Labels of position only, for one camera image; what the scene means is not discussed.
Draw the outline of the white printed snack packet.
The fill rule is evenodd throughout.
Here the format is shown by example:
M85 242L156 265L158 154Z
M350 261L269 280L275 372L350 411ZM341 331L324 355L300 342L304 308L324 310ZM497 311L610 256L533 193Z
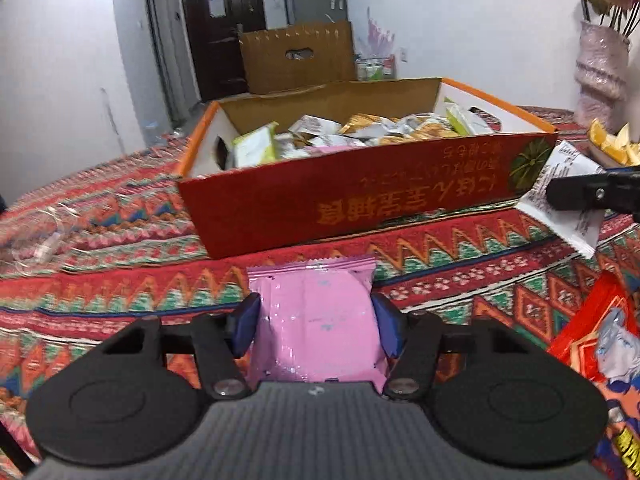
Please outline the white printed snack packet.
M604 210L589 205L585 192L591 180L604 175L600 165L570 142L561 141L515 208L589 259L596 252Z

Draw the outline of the pink snack packet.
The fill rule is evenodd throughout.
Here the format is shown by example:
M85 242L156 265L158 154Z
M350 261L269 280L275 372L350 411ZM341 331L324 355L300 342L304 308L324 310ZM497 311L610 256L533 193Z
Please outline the pink snack packet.
M370 382L388 370L370 298L372 256L299 261L247 270L262 300L248 379L260 382Z

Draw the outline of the colourful red chip bag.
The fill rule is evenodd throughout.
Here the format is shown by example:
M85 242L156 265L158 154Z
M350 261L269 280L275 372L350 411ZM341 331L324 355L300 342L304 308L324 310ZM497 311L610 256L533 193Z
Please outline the colourful red chip bag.
M590 380L605 398L608 426L594 453L596 465L612 479L637 479L639 322L615 274L600 274L548 352Z

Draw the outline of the green white snack packet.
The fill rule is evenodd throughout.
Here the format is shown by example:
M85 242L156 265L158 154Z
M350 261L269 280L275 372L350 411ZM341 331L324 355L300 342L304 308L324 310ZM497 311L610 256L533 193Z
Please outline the green white snack packet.
M273 136L278 125L277 122L270 122L234 139L232 145L235 168L257 167L276 162L278 155Z

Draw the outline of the silver white snack packet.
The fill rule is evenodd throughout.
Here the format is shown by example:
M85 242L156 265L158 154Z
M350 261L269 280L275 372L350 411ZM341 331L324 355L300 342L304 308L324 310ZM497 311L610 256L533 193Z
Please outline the silver white snack packet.
M288 128L288 131L296 136L330 136L340 132L342 125L326 118L303 115Z

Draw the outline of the plate of orange peels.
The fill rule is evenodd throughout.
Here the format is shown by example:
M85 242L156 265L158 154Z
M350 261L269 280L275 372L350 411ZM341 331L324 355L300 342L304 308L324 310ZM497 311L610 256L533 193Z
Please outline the plate of orange peels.
M599 119L593 119L588 129L592 157L605 168L639 166L639 143L630 140L629 124L616 134L608 133Z

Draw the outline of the pink ribbed vase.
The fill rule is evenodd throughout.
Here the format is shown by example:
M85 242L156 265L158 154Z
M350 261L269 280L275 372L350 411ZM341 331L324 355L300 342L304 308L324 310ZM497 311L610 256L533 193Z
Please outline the pink ribbed vase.
M588 128L597 119L608 131L622 124L629 50L629 39L615 29L582 21L575 70L576 124Z

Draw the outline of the patterned red tablecloth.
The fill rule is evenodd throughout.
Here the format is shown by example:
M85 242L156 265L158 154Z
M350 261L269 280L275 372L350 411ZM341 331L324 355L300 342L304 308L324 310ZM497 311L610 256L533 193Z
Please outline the patterned red tablecloth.
M371 254L374 284L401 309L465 324L493 316L545 346L582 306L602 272L639 274L639 229L608 214L584 258L548 228L494 203L398 220L384 228L257 255L212 260L170 174L186 146L108 162L21 198L1 240L30 252L52 228L43 207L62 198L82 214L53 259L1 265L1 420L27 453L28 397L46 379L140 315L165 323L227 311L258 264Z

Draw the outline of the orange cardboard snack box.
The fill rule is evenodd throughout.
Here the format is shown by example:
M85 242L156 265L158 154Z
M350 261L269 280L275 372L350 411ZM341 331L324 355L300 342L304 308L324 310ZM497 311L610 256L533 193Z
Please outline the orange cardboard snack box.
M339 124L359 113L442 114L451 103L495 117L499 130L232 165L233 140L270 122L289 127L307 114ZM452 79L351 81L209 104L175 174L208 254L223 259L522 195L557 138L548 122Z

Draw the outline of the brown wooden chair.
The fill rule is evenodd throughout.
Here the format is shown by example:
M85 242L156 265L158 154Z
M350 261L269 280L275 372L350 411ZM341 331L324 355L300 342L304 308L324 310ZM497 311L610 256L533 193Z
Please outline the brown wooden chair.
M356 79L348 21L246 32L240 47L248 92L258 96Z

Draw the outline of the metal storage rack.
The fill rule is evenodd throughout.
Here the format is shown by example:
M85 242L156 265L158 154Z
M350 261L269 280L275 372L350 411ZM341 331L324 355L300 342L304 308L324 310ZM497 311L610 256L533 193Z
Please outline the metal storage rack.
M396 76L395 55L386 58L362 58L358 56L355 62L358 81L394 80Z

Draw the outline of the dark entrance door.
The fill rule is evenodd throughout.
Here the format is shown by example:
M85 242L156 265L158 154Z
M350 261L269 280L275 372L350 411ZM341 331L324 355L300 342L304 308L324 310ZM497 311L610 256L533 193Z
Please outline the dark entrance door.
M240 37L266 28L264 0L182 0L201 99L248 91Z

